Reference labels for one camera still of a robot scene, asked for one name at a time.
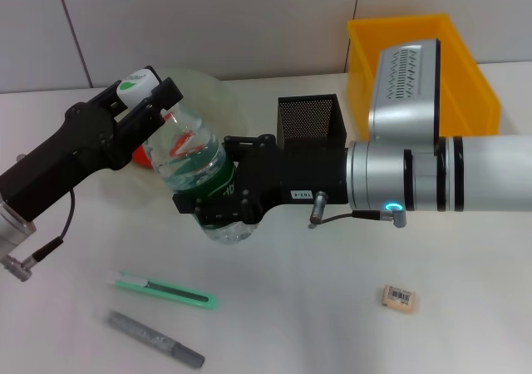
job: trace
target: water bottle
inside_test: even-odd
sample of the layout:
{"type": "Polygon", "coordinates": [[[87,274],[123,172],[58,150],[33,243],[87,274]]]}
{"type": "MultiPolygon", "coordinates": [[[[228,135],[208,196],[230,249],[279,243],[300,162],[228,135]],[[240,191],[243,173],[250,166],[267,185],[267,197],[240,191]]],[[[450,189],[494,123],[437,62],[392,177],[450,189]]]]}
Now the water bottle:
{"type": "MultiPolygon", "coordinates": [[[[117,95],[132,108],[150,95],[160,83],[151,69],[129,75],[117,88],[117,95]]],[[[209,198],[234,192],[234,163],[227,158],[216,135],[195,111],[176,104],[163,113],[165,124],[143,144],[154,170],[175,193],[191,199],[209,198]]],[[[246,239],[256,224],[236,222],[203,226],[209,238],[224,244],[246,239]]]]}

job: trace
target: white bottle cap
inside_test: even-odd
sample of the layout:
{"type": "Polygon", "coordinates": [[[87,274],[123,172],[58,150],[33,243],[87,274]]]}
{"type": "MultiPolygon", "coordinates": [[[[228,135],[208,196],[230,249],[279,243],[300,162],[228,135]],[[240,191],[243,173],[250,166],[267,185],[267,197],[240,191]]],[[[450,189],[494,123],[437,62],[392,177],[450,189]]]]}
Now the white bottle cap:
{"type": "Polygon", "coordinates": [[[141,69],[132,73],[116,88],[116,95],[131,110],[159,85],[155,74],[149,69],[141,69]]]}

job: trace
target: yellow crate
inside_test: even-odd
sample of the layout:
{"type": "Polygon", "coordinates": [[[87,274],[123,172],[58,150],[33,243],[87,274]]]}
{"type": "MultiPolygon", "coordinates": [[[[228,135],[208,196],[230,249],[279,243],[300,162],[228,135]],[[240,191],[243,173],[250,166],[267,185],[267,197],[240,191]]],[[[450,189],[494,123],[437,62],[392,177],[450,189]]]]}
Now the yellow crate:
{"type": "Polygon", "coordinates": [[[351,38],[347,98],[358,137],[368,140],[367,115],[381,50],[437,37],[441,41],[440,135],[495,135],[500,103],[446,14],[356,19],[351,38]]]}

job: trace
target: white table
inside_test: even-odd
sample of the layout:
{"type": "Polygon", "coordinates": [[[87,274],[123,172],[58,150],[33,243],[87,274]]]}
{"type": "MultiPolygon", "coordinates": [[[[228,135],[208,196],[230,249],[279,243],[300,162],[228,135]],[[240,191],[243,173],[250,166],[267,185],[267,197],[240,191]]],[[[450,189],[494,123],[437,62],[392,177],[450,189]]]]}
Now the white table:
{"type": "MultiPolygon", "coordinates": [[[[482,66],[505,105],[504,132],[526,133],[532,64],[482,66]]],[[[254,134],[275,132],[278,96],[337,93],[346,76],[228,82],[254,134]]],[[[96,90],[0,96],[0,170],[96,90]]],[[[176,211],[149,171],[104,170],[76,187],[66,242],[21,284],[0,275],[2,372],[191,372],[110,329],[114,308],[206,356],[203,373],[529,373],[529,214],[422,213],[408,226],[340,220],[307,229],[309,206],[268,212],[253,236],[224,246],[176,211]],[[127,269],[215,293],[209,312],[106,285],[127,269]],[[386,283],[414,290],[416,312],[380,305],[386,283]]],[[[63,198],[15,249],[25,258],[67,217],[63,198]]],[[[327,215],[347,211],[330,206],[327,215]]]]}

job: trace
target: blue indicator light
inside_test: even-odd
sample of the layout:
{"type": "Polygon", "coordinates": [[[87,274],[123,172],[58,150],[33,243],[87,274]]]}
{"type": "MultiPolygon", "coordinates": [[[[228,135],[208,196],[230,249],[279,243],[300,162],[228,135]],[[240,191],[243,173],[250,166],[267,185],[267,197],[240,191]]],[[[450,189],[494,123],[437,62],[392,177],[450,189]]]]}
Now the blue indicator light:
{"type": "Polygon", "coordinates": [[[384,206],[385,210],[404,210],[401,204],[398,204],[397,202],[388,202],[384,206]]]}

